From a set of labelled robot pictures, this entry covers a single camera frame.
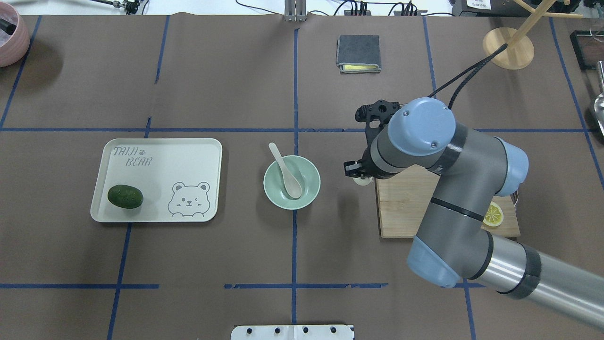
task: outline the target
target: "green avocado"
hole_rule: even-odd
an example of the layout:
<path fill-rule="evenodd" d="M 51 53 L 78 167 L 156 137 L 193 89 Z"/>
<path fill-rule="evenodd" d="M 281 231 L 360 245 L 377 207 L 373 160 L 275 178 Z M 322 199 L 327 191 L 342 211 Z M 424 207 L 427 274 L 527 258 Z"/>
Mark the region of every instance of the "green avocado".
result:
<path fill-rule="evenodd" d="M 120 208 L 134 209 L 143 203 L 143 193 L 133 186 L 119 184 L 109 189 L 107 199 Z"/>

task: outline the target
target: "cutting board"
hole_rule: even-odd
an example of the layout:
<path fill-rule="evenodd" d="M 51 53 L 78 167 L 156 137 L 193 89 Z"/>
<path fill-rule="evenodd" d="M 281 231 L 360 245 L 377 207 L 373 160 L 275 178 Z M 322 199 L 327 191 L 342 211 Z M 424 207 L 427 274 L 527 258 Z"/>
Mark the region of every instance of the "cutting board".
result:
<path fill-rule="evenodd" d="M 425 168 L 414 165 L 388 180 L 376 180 L 377 210 L 382 237 L 413 237 L 439 177 Z M 503 237 L 518 237 L 518 219 L 512 199 L 493 197 L 503 210 L 503 222 L 498 227 L 483 224 L 482 228 Z"/>

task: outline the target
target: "bear drawing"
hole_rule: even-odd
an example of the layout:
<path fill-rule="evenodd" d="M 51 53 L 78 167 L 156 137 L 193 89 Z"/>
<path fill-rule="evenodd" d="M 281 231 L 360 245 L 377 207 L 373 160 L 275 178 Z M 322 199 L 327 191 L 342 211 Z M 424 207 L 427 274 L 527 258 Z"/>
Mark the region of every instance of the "bear drawing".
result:
<path fill-rule="evenodd" d="M 183 182 L 177 182 L 172 186 L 174 195 L 168 203 L 168 211 L 172 213 L 172 216 L 176 214 L 183 217 L 195 214 L 203 216 L 210 210 L 209 190 L 210 185 L 206 182 L 201 182 L 196 186 L 187 186 Z"/>

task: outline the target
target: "pink bowl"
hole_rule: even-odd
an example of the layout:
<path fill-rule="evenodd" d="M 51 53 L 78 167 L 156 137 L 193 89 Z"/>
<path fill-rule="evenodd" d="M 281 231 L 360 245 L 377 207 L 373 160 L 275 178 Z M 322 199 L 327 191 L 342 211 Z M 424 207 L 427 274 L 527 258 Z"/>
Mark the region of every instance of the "pink bowl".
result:
<path fill-rule="evenodd" d="M 23 18 L 13 6 L 0 2 L 0 15 L 17 16 L 17 29 L 8 41 L 0 45 L 0 67 L 5 67 L 25 56 L 27 48 L 30 45 L 30 32 L 27 30 L 27 26 L 25 26 L 25 21 L 23 21 Z"/>

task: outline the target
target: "lemon slice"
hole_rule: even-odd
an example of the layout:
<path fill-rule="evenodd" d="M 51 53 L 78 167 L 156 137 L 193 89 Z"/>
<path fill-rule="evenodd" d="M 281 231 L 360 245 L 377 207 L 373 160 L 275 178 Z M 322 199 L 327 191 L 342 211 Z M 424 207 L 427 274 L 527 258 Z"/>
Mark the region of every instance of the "lemon slice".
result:
<path fill-rule="evenodd" d="M 484 215 L 483 223 L 489 227 L 497 227 L 503 222 L 503 210 L 495 203 L 491 202 L 487 213 Z"/>

